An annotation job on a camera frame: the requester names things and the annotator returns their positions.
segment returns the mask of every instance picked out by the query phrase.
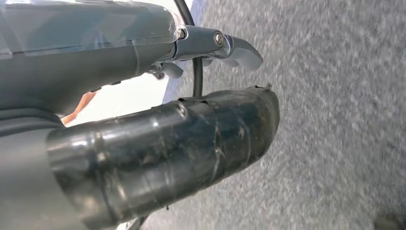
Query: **lever pivot bolt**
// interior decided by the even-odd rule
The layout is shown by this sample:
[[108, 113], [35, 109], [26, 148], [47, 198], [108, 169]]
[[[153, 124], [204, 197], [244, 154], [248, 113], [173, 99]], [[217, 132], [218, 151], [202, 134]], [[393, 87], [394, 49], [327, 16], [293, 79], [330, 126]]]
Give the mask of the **lever pivot bolt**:
[[214, 42], [217, 46], [223, 46], [224, 38], [223, 34], [220, 31], [216, 31], [214, 34]]

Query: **person's hand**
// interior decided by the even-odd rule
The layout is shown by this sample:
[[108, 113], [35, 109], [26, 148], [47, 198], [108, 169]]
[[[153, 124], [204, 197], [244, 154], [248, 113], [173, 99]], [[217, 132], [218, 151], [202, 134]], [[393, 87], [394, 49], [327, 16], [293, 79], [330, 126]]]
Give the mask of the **person's hand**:
[[93, 97], [96, 95], [97, 92], [89, 92], [86, 93], [82, 96], [82, 99], [80, 100], [78, 106], [76, 107], [75, 111], [73, 113], [63, 117], [62, 123], [64, 125], [67, 125], [69, 122], [73, 121], [78, 114], [89, 104], [89, 102], [93, 99]]

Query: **throttle grip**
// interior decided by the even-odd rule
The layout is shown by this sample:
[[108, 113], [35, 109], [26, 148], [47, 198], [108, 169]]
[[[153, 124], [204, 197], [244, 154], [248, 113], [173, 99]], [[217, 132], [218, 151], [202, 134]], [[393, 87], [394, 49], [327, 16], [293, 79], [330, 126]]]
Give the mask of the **throttle grip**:
[[51, 169], [78, 216], [101, 230], [184, 199], [260, 159], [279, 125], [268, 88], [214, 92], [47, 138]]

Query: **black cable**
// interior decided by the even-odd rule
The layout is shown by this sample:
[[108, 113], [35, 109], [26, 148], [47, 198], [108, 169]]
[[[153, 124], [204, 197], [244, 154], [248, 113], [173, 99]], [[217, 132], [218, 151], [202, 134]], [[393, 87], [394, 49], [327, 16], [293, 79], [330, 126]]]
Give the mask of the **black cable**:
[[[185, 0], [174, 0], [180, 15], [186, 25], [195, 25], [192, 14], [185, 3]], [[203, 62], [201, 57], [195, 57], [193, 62], [193, 97], [199, 97], [203, 93]]]

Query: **asphalt road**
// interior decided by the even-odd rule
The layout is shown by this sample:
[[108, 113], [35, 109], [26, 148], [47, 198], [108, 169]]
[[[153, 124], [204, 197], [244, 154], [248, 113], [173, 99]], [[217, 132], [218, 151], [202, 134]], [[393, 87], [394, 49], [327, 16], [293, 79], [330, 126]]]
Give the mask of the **asphalt road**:
[[[260, 162], [146, 229], [372, 229], [406, 214], [406, 1], [208, 0], [201, 22], [265, 59], [256, 72], [214, 63], [204, 92], [271, 83], [281, 124]], [[179, 96], [191, 85], [189, 71]]]

